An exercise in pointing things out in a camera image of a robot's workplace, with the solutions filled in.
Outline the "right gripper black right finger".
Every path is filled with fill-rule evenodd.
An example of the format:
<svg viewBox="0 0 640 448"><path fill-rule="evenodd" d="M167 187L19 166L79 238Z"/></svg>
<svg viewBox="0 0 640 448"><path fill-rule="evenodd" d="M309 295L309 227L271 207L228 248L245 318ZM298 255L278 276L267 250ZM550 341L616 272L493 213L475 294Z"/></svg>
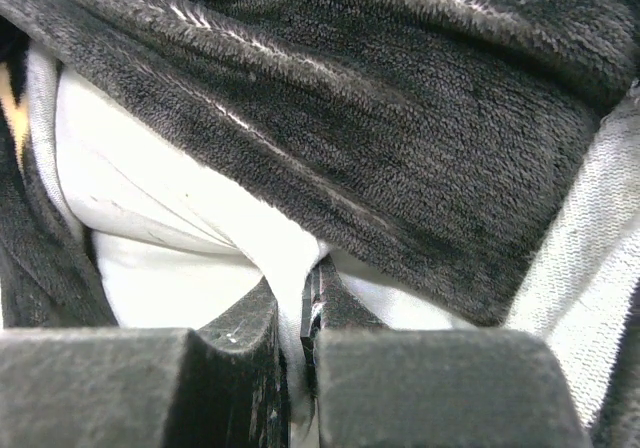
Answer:
<svg viewBox="0 0 640 448"><path fill-rule="evenodd" d="M343 284L309 274L301 340L324 447L587 447L561 368L504 329L399 331Z"/></svg>

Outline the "black pillowcase with cream flowers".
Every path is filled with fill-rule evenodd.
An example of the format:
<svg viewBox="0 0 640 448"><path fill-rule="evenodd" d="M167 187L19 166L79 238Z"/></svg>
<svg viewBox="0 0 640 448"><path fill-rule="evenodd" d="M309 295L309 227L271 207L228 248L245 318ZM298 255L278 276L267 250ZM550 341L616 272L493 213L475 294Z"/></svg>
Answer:
<svg viewBox="0 0 640 448"><path fill-rule="evenodd" d="M36 45L638 445L639 0L1 0L1 335L199 330L118 322L36 165Z"/></svg>

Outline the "white pillow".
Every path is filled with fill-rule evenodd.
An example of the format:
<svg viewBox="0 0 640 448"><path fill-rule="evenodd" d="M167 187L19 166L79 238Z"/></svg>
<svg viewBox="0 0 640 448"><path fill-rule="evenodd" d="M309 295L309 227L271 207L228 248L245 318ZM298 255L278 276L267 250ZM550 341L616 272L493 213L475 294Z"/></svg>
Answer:
<svg viewBox="0 0 640 448"><path fill-rule="evenodd" d="M28 51L26 92L45 189L72 234L94 249L121 325L200 328L268 282L279 308L293 446L318 445L300 331L304 283L324 256L390 326L463 326L178 150L41 46Z"/></svg>

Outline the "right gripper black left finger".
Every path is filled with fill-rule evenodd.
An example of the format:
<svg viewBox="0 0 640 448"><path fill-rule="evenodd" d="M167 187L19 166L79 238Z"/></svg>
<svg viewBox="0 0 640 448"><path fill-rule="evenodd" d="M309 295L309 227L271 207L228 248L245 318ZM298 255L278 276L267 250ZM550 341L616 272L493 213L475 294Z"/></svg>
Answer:
<svg viewBox="0 0 640 448"><path fill-rule="evenodd" d="M277 303L266 282L207 326L11 329L5 447L284 447Z"/></svg>

